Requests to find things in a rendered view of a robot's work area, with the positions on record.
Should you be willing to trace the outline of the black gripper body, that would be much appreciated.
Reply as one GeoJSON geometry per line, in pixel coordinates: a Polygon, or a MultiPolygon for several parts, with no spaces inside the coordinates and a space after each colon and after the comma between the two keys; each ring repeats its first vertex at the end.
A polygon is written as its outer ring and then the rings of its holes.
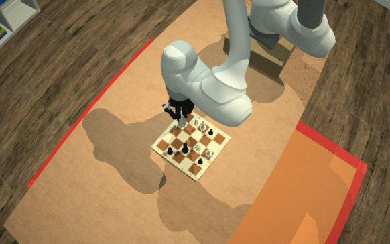
{"type": "Polygon", "coordinates": [[[185,104],[190,102],[190,99],[186,99],[184,101],[175,101],[169,97],[168,102],[170,102],[169,106],[177,108],[177,105],[184,106],[185,104]]]}

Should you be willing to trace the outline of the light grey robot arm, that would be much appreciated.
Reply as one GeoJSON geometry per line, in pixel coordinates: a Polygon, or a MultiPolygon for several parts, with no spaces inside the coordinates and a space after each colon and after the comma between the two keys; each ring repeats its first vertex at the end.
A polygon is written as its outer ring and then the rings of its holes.
{"type": "Polygon", "coordinates": [[[325,58],[336,43],[324,14],[327,0],[222,0],[229,33],[226,61],[211,69],[192,45],[176,40],[161,55],[161,75],[171,99],[190,99],[203,113],[227,127],[238,127],[252,113],[245,73],[250,36],[269,50],[282,36],[306,54],[325,58]],[[251,16],[251,18],[250,18],[251,16]]]}

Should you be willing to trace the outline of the chessboard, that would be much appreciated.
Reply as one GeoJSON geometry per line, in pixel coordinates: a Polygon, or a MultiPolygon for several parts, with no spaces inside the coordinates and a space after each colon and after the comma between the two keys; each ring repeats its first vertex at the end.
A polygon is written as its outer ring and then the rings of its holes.
{"type": "Polygon", "coordinates": [[[185,126],[180,127],[177,119],[175,119],[151,148],[189,177],[198,181],[231,137],[193,111],[187,114],[187,116],[185,126]],[[199,122],[198,125],[194,124],[196,118],[199,122]],[[200,130],[202,120],[206,121],[205,131],[200,130]],[[208,134],[210,129],[213,130],[213,135],[208,134]],[[187,143],[187,148],[189,149],[189,152],[186,154],[182,152],[184,143],[187,143]],[[200,143],[202,148],[200,151],[196,150],[198,143],[200,143]],[[172,155],[168,154],[169,147],[173,151],[172,155]],[[206,157],[205,153],[209,147],[212,149],[212,156],[206,157]],[[202,164],[198,163],[200,158],[202,158],[202,164]]]}

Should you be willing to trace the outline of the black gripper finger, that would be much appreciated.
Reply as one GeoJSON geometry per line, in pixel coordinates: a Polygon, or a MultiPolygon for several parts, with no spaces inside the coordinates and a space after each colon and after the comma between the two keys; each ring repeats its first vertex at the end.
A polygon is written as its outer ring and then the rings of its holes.
{"type": "Polygon", "coordinates": [[[181,105],[177,105],[177,108],[175,108],[175,113],[171,110],[171,107],[169,106],[170,102],[168,104],[163,104],[162,107],[164,108],[164,111],[169,113],[169,115],[172,117],[173,120],[177,119],[177,122],[179,126],[182,126],[182,118],[181,118],[181,105]]]}
{"type": "Polygon", "coordinates": [[[190,100],[189,103],[185,104],[184,106],[181,107],[181,116],[183,119],[183,124],[186,125],[186,118],[188,117],[187,114],[190,114],[194,108],[194,103],[190,100]]]}

